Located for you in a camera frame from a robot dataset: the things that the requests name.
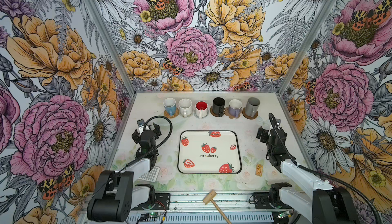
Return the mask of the woven straw round coaster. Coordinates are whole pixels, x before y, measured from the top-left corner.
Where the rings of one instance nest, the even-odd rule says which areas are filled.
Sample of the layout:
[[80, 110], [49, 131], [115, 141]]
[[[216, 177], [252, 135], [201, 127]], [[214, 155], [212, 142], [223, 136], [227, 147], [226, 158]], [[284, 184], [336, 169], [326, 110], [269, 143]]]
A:
[[171, 115], [170, 113], [168, 113], [166, 110], [164, 111], [164, 116], [168, 119], [173, 119], [176, 118], [179, 115], [179, 109], [176, 108], [175, 112], [173, 115]]

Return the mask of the blue floral mug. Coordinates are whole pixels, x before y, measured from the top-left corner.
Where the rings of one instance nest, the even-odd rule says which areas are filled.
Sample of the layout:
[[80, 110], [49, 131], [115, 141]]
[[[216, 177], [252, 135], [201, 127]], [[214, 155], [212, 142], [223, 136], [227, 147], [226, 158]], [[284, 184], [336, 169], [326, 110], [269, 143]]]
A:
[[163, 102], [165, 110], [170, 113], [171, 115], [174, 114], [176, 110], [176, 100], [174, 98], [167, 98]]

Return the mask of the brown cork round coaster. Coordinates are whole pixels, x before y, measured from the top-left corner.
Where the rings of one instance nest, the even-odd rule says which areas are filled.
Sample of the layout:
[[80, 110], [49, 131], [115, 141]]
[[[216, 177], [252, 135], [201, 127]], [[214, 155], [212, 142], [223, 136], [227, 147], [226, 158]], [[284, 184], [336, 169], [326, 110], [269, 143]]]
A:
[[244, 116], [246, 119], [248, 119], [248, 120], [255, 120], [255, 119], [258, 117], [258, 111], [256, 111], [256, 113], [255, 113], [255, 115], [254, 115], [253, 117], [248, 116], [248, 115], [245, 113], [245, 110], [242, 110], [242, 114], [243, 114], [243, 116]]

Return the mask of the grey mug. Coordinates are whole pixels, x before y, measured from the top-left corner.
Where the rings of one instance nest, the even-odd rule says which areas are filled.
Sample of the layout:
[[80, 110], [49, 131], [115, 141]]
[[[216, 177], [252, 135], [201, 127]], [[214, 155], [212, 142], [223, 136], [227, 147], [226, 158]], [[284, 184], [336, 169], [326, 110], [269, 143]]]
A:
[[259, 105], [260, 105], [260, 100], [258, 98], [250, 97], [245, 107], [245, 115], [250, 118], [253, 118], [258, 111]]

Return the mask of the purple white mug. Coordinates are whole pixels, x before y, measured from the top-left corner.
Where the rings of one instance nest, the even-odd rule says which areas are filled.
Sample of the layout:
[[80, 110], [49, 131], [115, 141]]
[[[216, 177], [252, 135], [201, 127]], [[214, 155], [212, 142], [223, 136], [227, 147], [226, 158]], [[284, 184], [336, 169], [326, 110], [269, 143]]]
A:
[[229, 102], [229, 114], [234, 118], [238, 118], [242, 112], [242, 107], [243, 104], [240, 100], [232, 99]]

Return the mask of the brown paw shaped coaster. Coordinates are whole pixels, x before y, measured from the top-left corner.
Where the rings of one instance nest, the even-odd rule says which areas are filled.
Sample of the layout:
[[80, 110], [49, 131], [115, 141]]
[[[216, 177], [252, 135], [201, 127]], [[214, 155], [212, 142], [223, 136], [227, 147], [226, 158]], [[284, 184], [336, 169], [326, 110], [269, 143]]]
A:
[[241, 116], [242, 110], [241, 109], [235, 109], [234, 113], [231, 114], [232, 108], [230, 106], [225, 108], [225, 116], [227, 116], [230, 119], [238, 119]]

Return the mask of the red interior white mug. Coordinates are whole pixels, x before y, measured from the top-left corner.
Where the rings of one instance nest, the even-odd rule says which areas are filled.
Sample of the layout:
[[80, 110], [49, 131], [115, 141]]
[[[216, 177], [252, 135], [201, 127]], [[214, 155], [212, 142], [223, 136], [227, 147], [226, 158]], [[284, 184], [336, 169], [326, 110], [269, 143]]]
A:
[[208, 104], [205, 101], [196, 103], [195, 115], [198, 119], [202, 119], [208, 115]]

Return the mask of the black mug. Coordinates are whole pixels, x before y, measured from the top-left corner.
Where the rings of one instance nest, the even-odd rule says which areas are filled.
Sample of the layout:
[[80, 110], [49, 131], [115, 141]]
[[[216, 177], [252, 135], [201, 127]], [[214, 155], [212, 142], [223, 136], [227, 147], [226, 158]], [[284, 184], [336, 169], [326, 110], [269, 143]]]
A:
[[212, 113], [218, 117], [222, 117], [225, 113], [225, 100], [221, 97], [213, 99]]

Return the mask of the glossy brown round coaster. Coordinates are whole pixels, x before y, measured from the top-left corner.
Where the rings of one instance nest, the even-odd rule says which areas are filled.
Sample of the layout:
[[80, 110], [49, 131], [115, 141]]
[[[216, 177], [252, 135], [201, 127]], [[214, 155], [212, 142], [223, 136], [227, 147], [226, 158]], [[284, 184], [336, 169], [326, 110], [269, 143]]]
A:
[[211, 113], [211, 115], [214, 116], [214, 117], [223, 117], [223, 116], [225, 115], [225, 113], [226, 113], [226, 108], [224, 108], [222, 114], [219, 115], [219, 114], [215, 114], [215, 113], [213, 112], [213, 106], [211, 106], [211, 107], [210, 107], [210, 113]]

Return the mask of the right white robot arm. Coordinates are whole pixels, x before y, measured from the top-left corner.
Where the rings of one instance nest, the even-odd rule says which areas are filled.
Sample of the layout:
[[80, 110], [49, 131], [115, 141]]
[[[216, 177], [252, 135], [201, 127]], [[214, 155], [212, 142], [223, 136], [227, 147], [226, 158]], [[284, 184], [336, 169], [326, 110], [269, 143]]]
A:
[[289, 183], [275, 183], [270, 187], [268, 203], [272, 208], [290, 207], [313, 224], [358, 224], [359, 218], [349, 192], [334, 187], [326, 177], [300, 165], [285, 145], [287, 134], [274, 115], [268, 115], [271, 129], [259, 135], [267, 146], [266, 159], [280, 173], [292, 180], [300, 191]]

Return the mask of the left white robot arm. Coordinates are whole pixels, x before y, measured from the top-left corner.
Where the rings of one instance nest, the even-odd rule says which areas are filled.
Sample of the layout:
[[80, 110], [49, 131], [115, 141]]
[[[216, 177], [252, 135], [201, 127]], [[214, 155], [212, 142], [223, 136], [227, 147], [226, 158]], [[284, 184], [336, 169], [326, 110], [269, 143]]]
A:
[[157, 161], [156, 140], [161, 135], [159, 125], [146, 126], [138, 121], [139, 128], [132, 134], [140, 150], [135, 161], [120, 171], [103, 171], [87, 205], [87, 219], [93, 222], [124, 222], [136, 207], [150, 208], [155, 204], [155, 189], [151, 184], [136, 184], [149, 173]]

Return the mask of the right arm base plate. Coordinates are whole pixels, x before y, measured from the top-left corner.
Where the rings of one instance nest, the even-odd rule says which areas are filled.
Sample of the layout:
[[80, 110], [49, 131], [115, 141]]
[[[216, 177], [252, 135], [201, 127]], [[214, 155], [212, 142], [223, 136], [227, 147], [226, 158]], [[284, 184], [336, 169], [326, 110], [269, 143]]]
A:
[[253, 203], [255, 209], [290, 209], [291, 207], [285, 204], [272, 204], [269, 200], [268, 192], [255, 192], [250, 198], [250, 203]]

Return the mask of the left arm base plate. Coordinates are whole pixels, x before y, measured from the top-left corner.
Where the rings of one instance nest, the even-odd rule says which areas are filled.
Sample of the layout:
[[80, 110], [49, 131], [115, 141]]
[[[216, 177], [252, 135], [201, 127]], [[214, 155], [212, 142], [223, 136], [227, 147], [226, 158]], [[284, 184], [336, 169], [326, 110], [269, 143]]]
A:
[[156, 193], [155, 203], [142, 203], [133, 209], [132, 211], [152, 211], [152, 210], [168, 210], [170, 205], [170, 193]]

